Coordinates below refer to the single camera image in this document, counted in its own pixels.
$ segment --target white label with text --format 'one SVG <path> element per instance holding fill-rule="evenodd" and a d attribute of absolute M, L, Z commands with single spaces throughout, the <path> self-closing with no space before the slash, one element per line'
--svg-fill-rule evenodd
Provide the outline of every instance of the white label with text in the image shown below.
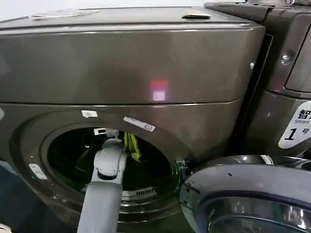
<path fill-rule="evenodd" d="M 311 101 L 308 101 L 297 108 L 283 136 L 278 142 L 278 146 L 282 149 L 292 148 L 310 137 Z"/>
<path fill-rule="evenodd" d="M 123 118 L 123 120 L 126 121 L 126 122 L 128 122 L 128 123 L 130 123 L 130 124 L 136 125 L 136 126 L 142 128 L 142 129 L 144 129 L 144 130 L 148 130 L 148 131 L 150 131 L 150 132 L 153 132 L 153 130 L 155 130 L 155 126 L 150 125 L 150 124 L 145 123 L 145 122 L 141 122 L 141 121 L 136 120 L 136 119 L 133 119 L 133 118 L 129 118 L 129 117 L 127 117 L 127 116 L 125 116 L 125 117 Z"/>

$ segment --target sticker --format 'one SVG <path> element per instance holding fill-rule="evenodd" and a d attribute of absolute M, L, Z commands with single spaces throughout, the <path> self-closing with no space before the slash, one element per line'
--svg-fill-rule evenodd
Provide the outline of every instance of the sticker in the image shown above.
<path fill-rule="evenodd" d="M 308 101 L 297 108 L 283 136 L 278 142 L 278 146 L 282 149 L 292 148 L 310 137 L 311 101 Z"/>
<path fill-rule="evenodd" d="M 97 117 L 97 112 L 92 110 L 81 110 L 82 116 L 85 118 Z"/>
<path fill-rule="evenodd" d="M 127 117 L 127 116 L 125 116 L 125 117 L 123 118 L 123 120 L 126 121 L 126 122 L 128 122 L 128 123 L 130 123 L 130 124 L 136 125 L 136 126 L 142 128 L 142 129 L 144 129 L 144 130 L 148 130 L 148 131 L 150 131 L 150 132 L 153 132 L 153 130 L 155 130 L 155 126 L 150 125 L 150 124 L 147 124 L 147 123 L 145 123 L 145 122 L 141 122 L 141 121 L 139 121 L 139 120 L 135 120 L 135 119 L 133 119 L 133 118 L 129 118 L 129 117 Z"/>
<path fill-rule="evenodd" d="M 93 14 L 96 12 L 100 12 L 100 10 L 66 9 L 66 10 L 51 11 L 51 12 L 46 12 L 46 13 L 39 13 L 39 14 L 28 16 L 28 18 L 38 20 L 38 19 L 46 19 L 46 18 L 76 17 L 76 16 L 87 15 L 87 14 Z"/>
<path fill-rule="evenodd" d="M 97 129 L 94 129 L 94 135 L 101 135 L 101 134 L 106 134 L 107 137 L 118 138 L 119 131 L 118 130 L 109 129 L 109 128 L 97 128 Z"/>
<path fill-rule="evenodd" d="M 38 164 L 29 164 L 31 171 L 41 180 L 47 180 L 48 177 L 43 173 Z"/>
<path fill-rule="evenodd" d="M 4 111 L 0 108 L 0 120 L 4 117 Z"/>

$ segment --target round washer door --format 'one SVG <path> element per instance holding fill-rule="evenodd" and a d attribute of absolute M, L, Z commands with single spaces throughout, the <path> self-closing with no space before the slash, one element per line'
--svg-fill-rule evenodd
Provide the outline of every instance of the round washer door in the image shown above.
<path fill-rule="evenodd" d="M 238 155 L 203 166 L 180 191 L 196 233 L 311 233 L 311 161 Z"/>

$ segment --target screw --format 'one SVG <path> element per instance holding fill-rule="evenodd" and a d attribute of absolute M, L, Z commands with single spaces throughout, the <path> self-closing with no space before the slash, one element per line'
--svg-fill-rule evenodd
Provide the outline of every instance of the screw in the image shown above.
<path fill-rule="evenodd" d="M 291 60 L 290 55 L 288 54 L 283 54 L 282 55 L 282 64 L 286 64 L 287 62 L 289 62 Z"/>
<path fill-rule="evenodd" d="M 290 59 L 290 57 L 289 57 L 289 55 L 284 54 L 284 55 L 282 56 L 282 59 L 285 60 L 285 61 L 288 61 L 288 60 Z"/>
<path fill-rule="evenodd" d="M 59 196 L 58 196 L 58 195 L 54 195 L 54 196 L 52 197 L 52 199 L 53 199 L 53 200 L 57 200 L 57 199 L 59 199 Z"/>
<path fill-rule="evenodd" d="M 255 62 L 251 62 L 251 63 L 249 64 L 249 67 L 250 67 L 251 69 L 254 69 L 254 67 L 255 67 Z"/>

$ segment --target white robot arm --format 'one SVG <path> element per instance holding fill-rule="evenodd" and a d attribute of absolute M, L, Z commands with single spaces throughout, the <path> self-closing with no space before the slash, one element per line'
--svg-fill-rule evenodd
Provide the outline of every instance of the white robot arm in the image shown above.
<path fill-rule="evenodd" d="M 77 233 L 116 233 L 127 154 L 117 138 L 108 139 L 94 159 Z"/>

